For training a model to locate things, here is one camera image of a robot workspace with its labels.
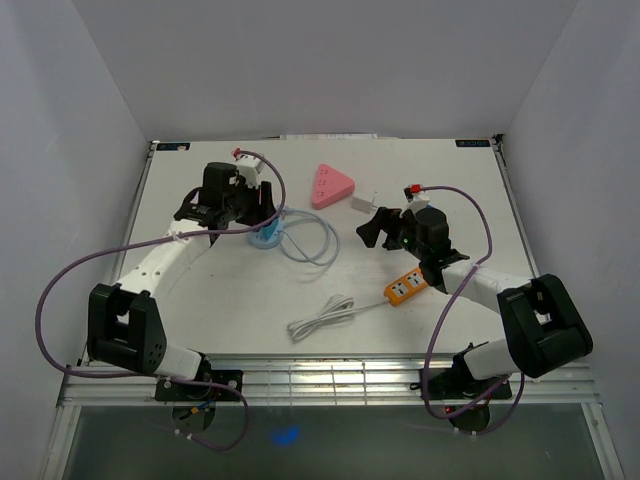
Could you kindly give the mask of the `white charger plug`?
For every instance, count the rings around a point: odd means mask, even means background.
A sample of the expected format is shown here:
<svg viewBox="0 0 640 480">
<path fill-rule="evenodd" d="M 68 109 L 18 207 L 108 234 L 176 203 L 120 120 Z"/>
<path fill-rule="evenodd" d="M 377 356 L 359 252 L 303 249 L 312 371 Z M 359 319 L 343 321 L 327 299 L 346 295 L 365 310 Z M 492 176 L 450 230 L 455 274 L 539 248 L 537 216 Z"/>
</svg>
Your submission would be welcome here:
<svg viewBox="0 0 640 480">
<path fill-rule="evenodd" d="M 363 213 L 370 213 L 377 208 L 375 192 L 355 192 L 351 199 L 351 207 Z"/>
</svg>

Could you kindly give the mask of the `pink triangular power strip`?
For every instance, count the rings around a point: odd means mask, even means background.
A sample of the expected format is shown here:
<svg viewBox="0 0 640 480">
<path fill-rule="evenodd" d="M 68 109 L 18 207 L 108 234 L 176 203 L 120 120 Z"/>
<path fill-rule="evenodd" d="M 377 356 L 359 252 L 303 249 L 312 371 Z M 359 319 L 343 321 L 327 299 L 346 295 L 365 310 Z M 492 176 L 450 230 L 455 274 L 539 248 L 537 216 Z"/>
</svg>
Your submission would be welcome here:
<svg viewBox="0 0 640 480">
<path fill-rule="evenodd" d="M 316 170 L 311 195 L 311 205 L 315 210 L 324 209 L 355 191 L 355 181 L 327 164 L 320 164 Z"/>
</svg>

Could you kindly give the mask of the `cyan blue charger plug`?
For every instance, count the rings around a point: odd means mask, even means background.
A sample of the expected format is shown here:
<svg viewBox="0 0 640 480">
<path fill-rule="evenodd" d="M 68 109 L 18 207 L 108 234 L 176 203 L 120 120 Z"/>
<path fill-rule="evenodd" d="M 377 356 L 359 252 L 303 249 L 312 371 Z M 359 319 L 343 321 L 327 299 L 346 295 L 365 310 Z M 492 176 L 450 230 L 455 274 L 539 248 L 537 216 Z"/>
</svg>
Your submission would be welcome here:
<svg viewBox="0 0 640 480">
<path fill-rule="evenodd" d="M 279 226 L 279 222 L 277 220 L 272 221 L 269 225 L 266 225 L 261 228 L 261 238 L 264 241 L 270 240 L 274 235 L 277 234 L 277 229 Z"/>
</svg>

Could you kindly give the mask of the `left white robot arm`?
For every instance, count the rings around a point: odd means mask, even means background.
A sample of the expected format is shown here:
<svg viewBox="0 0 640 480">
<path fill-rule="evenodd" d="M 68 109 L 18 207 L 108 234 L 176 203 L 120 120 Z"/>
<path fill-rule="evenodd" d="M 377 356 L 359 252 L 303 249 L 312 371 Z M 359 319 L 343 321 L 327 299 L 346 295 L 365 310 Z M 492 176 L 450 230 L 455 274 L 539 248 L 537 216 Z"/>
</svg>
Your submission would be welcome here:
<svg viewBox="0 0 640 480">
<path fill-rule="evenodd" d="M 204 354 L 169 342 L 160 303 L 230 224 L 250 231 L 275 220 L 272 185 L 260 177 L 264 166 L 262 158 L 244 150 L 231 163 L 208 163 L 201 186 L 185 196 L 162 243 L 114 284 L 91 291 L 91 360 L 136 374 L 177 378 L 178 388 L 190 399 L 210 392 L 212 376 Z"/>
</svg>

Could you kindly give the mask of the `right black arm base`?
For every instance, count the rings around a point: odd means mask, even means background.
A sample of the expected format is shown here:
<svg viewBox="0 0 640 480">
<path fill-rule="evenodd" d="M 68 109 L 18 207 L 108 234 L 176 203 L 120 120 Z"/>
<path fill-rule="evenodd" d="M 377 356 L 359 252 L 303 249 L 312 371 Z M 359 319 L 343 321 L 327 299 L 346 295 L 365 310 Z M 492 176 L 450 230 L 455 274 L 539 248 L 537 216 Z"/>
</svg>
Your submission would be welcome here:
<svg viewBox="0 0 640 480">
<path fill-rule="evenodd" d="M 429 371 L 428 396 L 433 400 L 466 400 L 470 401 L 495 384 L 500 378 L 491 377 L 485 380 L 459 380 L 454 378 L 454 373 L 449 369 L 434 369 Z M 418 370 L 418 381 L 410 384 L 410 390 L 420 392 L 421 398 L 424 399 L 422 393 L 422 380 L 424 369 Z M 509 400 L 512 398 L 512 390 L 508 380 L 503 381 L 489 397 L 497 400 Z"/>
</svg>

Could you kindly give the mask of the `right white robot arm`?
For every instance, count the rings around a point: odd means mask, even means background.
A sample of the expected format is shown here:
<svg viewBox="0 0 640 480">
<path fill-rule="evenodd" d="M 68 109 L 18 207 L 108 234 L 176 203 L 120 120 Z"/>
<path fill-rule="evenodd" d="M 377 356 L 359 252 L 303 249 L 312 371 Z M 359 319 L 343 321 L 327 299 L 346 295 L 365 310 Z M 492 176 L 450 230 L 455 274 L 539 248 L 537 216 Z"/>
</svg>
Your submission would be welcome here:
<svg viewBox="0 0 640 480">
<path fill-rule="evenodd" d="M 432 207 L 417 212 L 381 207 L 356 233 L 368 248 L 384 234 L 385 249 L 402 249 L 418 259 L 429 286 L 500 317 L 503 338 L 456 354 L 452 366 L 430 381 L 431 395 L 474 397 L 488 381 L 514 373 L 539 378 L 592 353 L 592 336 L 557 276 L 529 279 L 471 261 L 453 248 L 444 212 Z"/>
</svg>

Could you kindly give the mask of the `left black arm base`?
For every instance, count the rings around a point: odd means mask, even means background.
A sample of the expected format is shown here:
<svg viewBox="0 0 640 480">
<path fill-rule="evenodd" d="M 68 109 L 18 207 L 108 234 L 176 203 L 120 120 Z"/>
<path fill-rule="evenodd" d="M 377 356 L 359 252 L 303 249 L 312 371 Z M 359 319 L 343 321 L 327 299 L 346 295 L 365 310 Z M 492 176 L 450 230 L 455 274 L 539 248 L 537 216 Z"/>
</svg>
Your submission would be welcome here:
<svg viewBox="0 0 640 480">
<path fill-rule="evenodd" d="M 240 398 L 230 388 L 241 393 L 242 370 L 213 370 L 205 377 L 206 386 L 187 385 L 174 380 L 159 380 L 153 398 L 158 402 L 236 402 Z"/>
</svg>

